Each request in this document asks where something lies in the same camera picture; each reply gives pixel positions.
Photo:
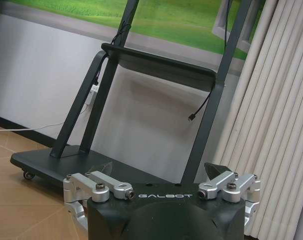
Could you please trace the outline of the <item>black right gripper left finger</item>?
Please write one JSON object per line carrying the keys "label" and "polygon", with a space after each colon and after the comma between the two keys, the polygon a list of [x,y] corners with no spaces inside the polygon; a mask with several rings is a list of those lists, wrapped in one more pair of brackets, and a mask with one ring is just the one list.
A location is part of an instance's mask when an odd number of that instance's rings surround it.
{"label": "black right gripper left finger", "polygon": [[63,180],[64,205],[73,223],[85,235],[88,234],[88,199],[104,204],[111,195],[118,200],[131,201],[134,199],[134,188],[129,182],[117,180],[98,170],[67,174]]}

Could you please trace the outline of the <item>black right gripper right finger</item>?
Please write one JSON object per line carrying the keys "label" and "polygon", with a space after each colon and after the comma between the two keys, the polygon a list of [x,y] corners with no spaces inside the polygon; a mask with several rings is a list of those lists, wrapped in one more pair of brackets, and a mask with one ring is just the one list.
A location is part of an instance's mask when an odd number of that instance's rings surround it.
{"label": "black right gripper right finger", "polygon": [[209,162],[204,168],[208,180],[198,185],[198,236],[243,237],[260,206],[259,177]]}

